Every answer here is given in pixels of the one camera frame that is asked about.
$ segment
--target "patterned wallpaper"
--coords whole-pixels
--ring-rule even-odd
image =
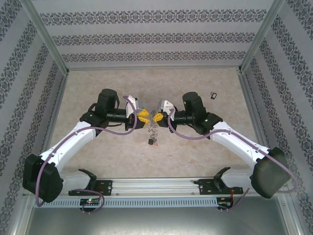
[[[33,2],[67,66],[92,69],[240,65],[273,0]]]
[[[299,181],[292,197],[305,234],[313,234],[312,16],[309,0],[286,1],[246,70],[268,144]]]
[[[42,151],[63,76],[18,0],[0,1],[0,235],[22,196],[26,157]]]

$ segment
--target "marble floor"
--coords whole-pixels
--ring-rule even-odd
[[[183,109],[182,96],[197,92],[206,110],[222,117],[235,130],[256,141],[244,96],[235,69],[109,70],[71,71],[54,129],[51,146],[79,121],[104,88],[116,90],[120,107],[123,95],[140,99],[150,112],[158,101],[167,99]],[[210,99],[210,93],[217,94]],[[115,127],[123,132],[124,127]],[[248,168],[243,160],[224,146],[209,141],[189,141],[158,128],[156,145],[148,145],[148,129],[127,136],[102,132],[86,144],[65,166],[65,170],[84,168],[98,178],[203,177],[214,176],[225,166]],[[186,126],[178,131],[198,136]]]

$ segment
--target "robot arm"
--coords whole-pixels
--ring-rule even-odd
[[[171,110],[174,109],[175,112],[172,113],[170,122],[175,130],[178,125],[188,125],[200,135],[206,135],[216,130],[230,131],[288,167],[282,150],[279,148],[271,150],[236,132],[222,118],[207,112],[203,106],[202,99],[196,92],[186,93],[182,99],[185,106],[183,111],[178,111],[167,100],[161,101],[159,103],[160,112],[154,117],[154,121],[161,127],[168,127],[168,117]],[[234,135],[214,133],[207,138],[224,145],[250,166],[248,170],[237,170],[229,167],[222,169],[214,177],[215,186],[219,190],[223,190],[224,187],[254,188],[261,196],[271,198],[290,179],[290,175],[280,166]]]
[[[139,107],[138,100],[131,95],[128,100],[134,105],[137,113],[137,125],[135,129],[142,128],[149,119],[146,117],[148,112]],[[125,109],[119,109],[119,99],[116,91],[104,89],[99,94],[98,102],[93,104],[88,112],[82,115],[80,122],[56,145],[39,156],[31,154],[25,160],[23,187],[32,193],[35,193],[36,182],[39,170],[43,162],[55,150],[55,148],[65,139],[66,142],[61,145],[53,154],[53,157],[47,162],[40,181],[39,197],[46,202],[53,201],[61,192],[71,191],[78,188],[87,188],[93,190],[96,176],[92,173],[80,169],[77,172],[64,173],[64,166],[74,154],[81,149],[86,143],[96,138],[101,130],[87,129],[78,132],[83,128],[101,127],[107,128],[110,122],[118,122],[125,124],[125,130],[134,126],[134,111],[128,103]]]

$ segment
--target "purple cable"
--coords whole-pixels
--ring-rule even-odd
[[[230,211],[230,210],[236,208],[236,207],[242,202],[243,198],[248,194],[249,190],[250,190],[250,189],[247,188],[246,191],[244,192],[244,194],[243,194],[243,195],[240,197],[240,199],[238,200],[238,202],[237,202],[234,206],[232,206],[231,208],[227,208],[227,207],[221,206],[221,205],[218,205],[218,206],[219,206],[220,208],[223,208],[223,209],[228,210],[228,211]]]
[[[174,109],[171,109],[170,110],[170,114],[167,118],[167,123],[170,127],[170,129],[178,136],[184,138],[184,139],[187,139],[187,140],[193,140],[193,141],[196,141],[196,140],[202,140],[202,139],[205,139],[215,133],[228,133],[229,135],[234,135],[235,137],[237,137],[238,139],[240,139],[241,141],[243,141],[244,143],[246,143],[247,145],[249,145],[251,148],[253,148],[254,150],[258,151],[259,153],[261,153],[262,155],[264,155],[265,157],[269,158],[270,160],[272,160],[273,162],[275,162],[277,165],[279,165],[281,168],[283,168],[285,170],[285,172],[287,172],[293,179],[294,181],[294,187],[293,189],[290,189],[290,190],[278,190],[277,192],[280,192],[280,193],[291,193],[291,192],[295,192],[297,189],[298,189],[298,186],[299,186],[299,183],[295,177],[295,175],[287,168],[285,167],[283,164],[281,164],[279,161],[277,161],[276,159],[274,159],[273,157],[271,157],[269,154],[263,152],[262,150],[258,149],[256,146],[254,146],[253,144],[251,144],[250,142],[248,142],[247,140],[245,140],[244,138],[242,138],[240,135],[236,134],[236,133],[233,133],[231,131],[228,131],[228,130],[216,130],[216,131],[212,131],[204,136],[200,136],[200,137],[189,137],[189,136],[184,136],[180,133],[178,133],[174,128],[173,126],[171,125],[171,116],[174,112]]]
[[[92,214],[92,213],[95,213],[95,212],[97,212],[98,210],[100,210],[100,209],[104,206],[104,196],[103,196],[101,193],[96,192],[96,191],[92,191],[92,190],[88,190],[88,189],[75,189],[75,191],[96,193],[96,194],[98,194],[100,197],[102,197],[102,203],[101,203],[101,205],[100,205],[99,207],[97,207],[96,209],[94,209],[93,211],[90,211],[90,212],[85,211],[84,208],[85,208],[85,205],[86,205],[86,204],[84,204],[83,207],[82,207],[82,212],[83,212],[84,214]]]
[[[137,125],[137,113],[136,113],[136,109],[134,107],[134,105],[131,103],[131,101],[128,99],[127,96],[123,96],[124,99],[126,99],[126,101],[131,105],[133,111],[134,111],[134,115],[135,115],[135,120],[134,120],[134,126],[132,127],[132,129],[128,132],[125,133],[118,133],[115,131],[111,131],[111,130],[107,130],[105,128],[102,127],[95,127],[95,126],[89,126],[89,127],[84,127],[82,129],[77,130],[76,132],[73,132],[72,134],[70,134],[69,136],[67,136],[66,138],[64,138],[64,140],[62,140],[58,146],[55,147],[55,149],[49,154],[49,156],[47,157],[47,159],[45,160],[45,162],[43,163],[42,167],[39,170],[38,173],[38,177],[37,177],[37,182],[36,182],[36,189],[35,189],[35,198],[36,198],[36,205],[38,207],[43,206],[43,204],[45,203],[44,201],[42,201],[41,203],[39,202],[39,187],[40,187],[40,180],[41,180],[41,175],[43,174],[44,168],[47,165],[47,163],[49,162],[49,160],[54,156],[54,154],[58,151],[58,149],[66,142],[68,141],[71,137],[73,137],[74,135],[77,135],[78,133],[85,131],[85,130],[89,130],[89,129],[96,129],[96,130],[101,130],[101,131],[106,131],[109,132],[111,134],[115,134],[115,135],[119,135],[119,136],[125,136],[130,134],[131,132],[134,131],[134,129],[136,128]]]

